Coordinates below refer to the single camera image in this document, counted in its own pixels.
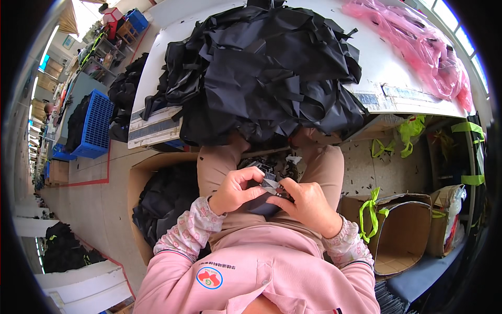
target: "logo on shirt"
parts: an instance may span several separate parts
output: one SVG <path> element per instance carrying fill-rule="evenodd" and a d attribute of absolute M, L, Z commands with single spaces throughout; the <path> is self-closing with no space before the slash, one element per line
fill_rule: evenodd
<path fill-rule="evenodd" d="M 221 287 L 223 276 L 212 267 L 201 268 L 197 272 L 197 281 L 205 288 L 214 290 Z"/>

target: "plastic bag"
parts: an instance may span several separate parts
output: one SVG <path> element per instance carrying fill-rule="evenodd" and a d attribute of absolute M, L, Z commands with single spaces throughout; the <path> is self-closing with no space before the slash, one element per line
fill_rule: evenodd
<path fill-rule="evenodd" d="M 425 115 L 411 116 L 406 122 L 396 127 L 401 134 L 401 141 L 405 145 L 401 151 L 401 158 L 406 158 L 413 152 L 413 143 L 418 141 L 420 134 L 425 129 L 424 122 Z"/>
<path fill-rule="evenodd" d="M 453 250 L 460 242 L 462 242 L 464 236 L 465 236 L 464 226 L 460 223 L 460 220 L 457 219 L 455 233 L 453 234 L 453 240 L 451 241 L 448 250 L 449 251 Z"/>
<path fill-rule="evenodd" d="M 467 197 L 467 191 L 465 190 L 465 186 L 459 188 L 455 191 L 455 196 L 451 199 L 450 207 L 448 208 L 448 223 L 446 225 L 446 233 L 444 235 L 443 244 L 446 245 L 446 241 L 450 237 L 451 230 L 453 225 L 458 221 L 455 219 L 462 210 L 462 202 Z"/>
<path fill-rule="evenodd" d="M 470 112 L 472 95 L 465 67 L 450 41 L 436 27 L 403 7 L 387 7 L 378 0 L 351 0 L 342 12 L 363 19 L 389 40 L 425 82 L 430 92 L 441 99 L 457 97 Z"/>

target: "stool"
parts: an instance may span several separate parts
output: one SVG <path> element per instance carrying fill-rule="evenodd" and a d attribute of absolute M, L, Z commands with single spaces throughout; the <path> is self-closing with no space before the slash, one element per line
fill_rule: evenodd
<path fill-rule="evenodd" d="M 129 22 L 129 19 L 127 19 L 124 24 L 118 29 L 117 35 L 119 35 L 125 43 L 129 46 L 136 42 L 136 37 L 139 35 L 139 33 L 136 31 L 136 29 L 133 27 L 133 25 Z"/>

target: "khaki pants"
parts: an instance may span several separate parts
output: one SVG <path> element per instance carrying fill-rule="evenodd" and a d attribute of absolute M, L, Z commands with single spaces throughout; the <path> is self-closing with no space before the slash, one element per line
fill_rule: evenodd
<path fill-rule="evenodd" d="M 340 200 L 343 183 L 343 155 L 338 146 L 322 146 L 315 144 L 302 147 L 303 160 L 307 164 L 305 173 L 300 183 L 317 182 L 322 188 L 328 203 L 335 211 Z M 236 170 L 240 161 L 241 152 L 237 146 L 202 147 L 197 159 L 197 176 L 200 196 L 208 196 L 218 190 L 229 171 Z M 285 211 L 279 211 L 275 216 L 266 221 L 262 215 L 256 215 L 237 210 L 227 214 L 223 221 L 221 232 L 209 238 L 213 247 L 226 235 L 256 225 L 275 225 L 288 228 L 314 240 L 320 250 L 324 252 L 321 235 L 310 230 L 299 221 L 291 218 Z"/>

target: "red floor line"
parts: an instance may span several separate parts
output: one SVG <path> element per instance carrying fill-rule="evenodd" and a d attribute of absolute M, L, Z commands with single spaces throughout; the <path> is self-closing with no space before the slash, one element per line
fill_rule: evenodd
<path fill-rule="evenodd" d="M 77 240 L 80 240 L 82 241 L 86 246 L 90 247 L 91 249 L 94 249 L 94 247 L 92 245 L 90 245 L 89 243 L 87 243 L 85 240 L 83 240 L 81 237 L 79 237 L 78 235 L 76 235 L 75 233 L 73 233 L 73 235 L 75 235 L 75 238 Z M 129 279 L 127 279 L 127 275 L 126 275 L 126 269 L 124 268 L 124 266 L 122 264 L 120 264 L 119 262 L 115 261 L 114 259 L 104 255 L 103 253 L 99 252 L 101 254 L 102 257 L 106 258 L 107 260 L 110 260 L 110 262 L 120 266 L 122 268 L 122 273 L 124 274 L 124 278 L 127 282 L 127 286 L 129 287 L 129 291 L 131 292 L 131 295 L 133 296 L 134 300 L 136 300 L 136 296 L 134 295 L 134 292 L 133 292 L 133 289 L 131 288 L 131 285 L 129 284 Z"/>
<path fill-rule="evenodd" d="M 143 33 L 143 36 L 141 36 L 140 41 L 138 42 L 138 45 L 136 46 L 136 49 L 134 50 L 133 56 L 131 58 L 131 61 L 129 64 L 131 64 L 134 60 L 134 56 L 136 56 L 136 52 L 138 51 L 138 48 L 141 45 L 141 42 L 143 41 L 143 38 L 148 32 L 148 29 L 150 28 L 151 24 L 148 24 L 147 29 Z M 110 182 L 110 153 L 111 153 L 111 140 L 108 145 L 108 160 L 106 161 L 106 178 L 104 179 L 99 179 L 99 180 L 91 180 L 91 181 L 84 181 L 84 182 L 76 182 L 76 183 L 70 183 L 70 184 L 63 184 L 59 186 L 51 186 L 51 187 L 72 187 L 72 186 L 81 186 L 81 185 L 92 185 L 92 184 L 108 184 Z"/>
<path fill-rule="evenodd" d="M 106 161 L 106 178 L 99 179 L 99 180 L 91 180 L 91 181 L 62 184 L 62 185 L 51 186 L 51 187 L 71 187 L 71 186 L 92 185 L 92 184 L 108 184 L 110 182 L 110 154 L 111 154 L 111 140 L 108 143 L 108 158 Z"/>

